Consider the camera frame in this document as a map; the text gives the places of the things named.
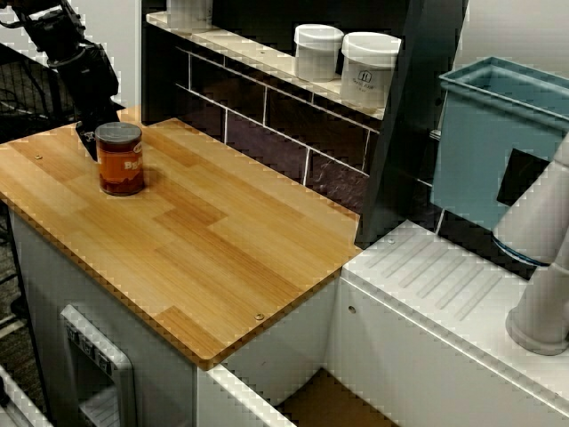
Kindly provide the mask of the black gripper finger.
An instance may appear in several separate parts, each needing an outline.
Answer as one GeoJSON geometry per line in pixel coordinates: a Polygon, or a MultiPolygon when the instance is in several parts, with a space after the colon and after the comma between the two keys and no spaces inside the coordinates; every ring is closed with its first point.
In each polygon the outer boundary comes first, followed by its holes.
{"type": "Polygon", "coordinates": [[[95,129],[94,125],[85,124],[83,121],[79,121],[76,123],[76,133],[84,145],[84,148],[92,158],[94,162],[98,161],[98,154],[97,154],[97,143],[95,137],[95,129]]]}

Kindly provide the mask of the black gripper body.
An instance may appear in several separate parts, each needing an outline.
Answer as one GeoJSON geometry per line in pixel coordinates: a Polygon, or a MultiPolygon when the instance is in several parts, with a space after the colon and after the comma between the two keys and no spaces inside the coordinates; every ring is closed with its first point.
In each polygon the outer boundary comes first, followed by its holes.
{"type": "Polygon", "coordinates": [[[86,127],[119,121],[111,100],[118,93],[118,79],[101,44],[79,45],[72,56],[49,58],[48,65],[60,75],[76,117],[86,127]]]}

